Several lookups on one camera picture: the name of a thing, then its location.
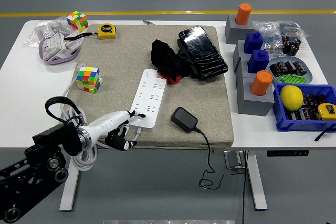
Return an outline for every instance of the robot finger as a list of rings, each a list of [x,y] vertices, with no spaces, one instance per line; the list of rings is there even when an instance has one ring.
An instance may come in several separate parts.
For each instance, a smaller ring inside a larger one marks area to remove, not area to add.
[[[136,111],[136,110],[128,111],[128,113],[130,115],[130,118],[133,117],[133,116],[139,116],[141,118],[145,118],[146,117],[145,114],[142,114],[142,113],[140,113],[139,111]]]

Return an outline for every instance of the orange cylinder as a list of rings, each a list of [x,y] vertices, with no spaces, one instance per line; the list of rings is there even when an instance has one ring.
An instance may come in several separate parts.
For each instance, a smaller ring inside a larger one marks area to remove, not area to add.
[[[250,90],[252,94],[262,96],[266,94],[266,91],[273,80],[273,76],[270,72],[266,70],[261,70],[257,72],[257,76],[255,77]]]
[[[247,3],[242,3],[239,6],[236,23],[239,25],[246,25],[252,11],[252,6]]]

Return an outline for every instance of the yellow tape measure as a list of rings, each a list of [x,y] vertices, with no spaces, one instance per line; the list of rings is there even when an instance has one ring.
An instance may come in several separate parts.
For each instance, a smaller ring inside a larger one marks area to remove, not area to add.
[[[116,27],[112,24],[105,23],[98,27],[98,38],[100,39],[115,39]]]
[[[322,103],[318,106],[317,117],[319,120],[336,120],[336,106],[331,103]]]

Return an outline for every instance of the blue plastic crate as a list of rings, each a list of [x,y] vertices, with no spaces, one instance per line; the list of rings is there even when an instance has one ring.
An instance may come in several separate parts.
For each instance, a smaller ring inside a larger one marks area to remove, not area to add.
[[[281,89],[287,84],[276,83],[274,85],[274,115],[277,120],[277,130],[281,132],[288,131],[324,131],[330,128],[336,128],[336,121],[323,120],[287,120],[285,108],[280,98]],[[324,94],[328,103],[336,104],[336,91],[331,85],[307,85],[298,84],[303,94]]]

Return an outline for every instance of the black phone case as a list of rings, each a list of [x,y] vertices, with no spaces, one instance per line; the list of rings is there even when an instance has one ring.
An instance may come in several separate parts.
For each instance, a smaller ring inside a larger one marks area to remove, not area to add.
[[[205,80],[228,71],[228,65],[203,27],[182,31],[178,37],[178,55],[191,64],[193,77]]]

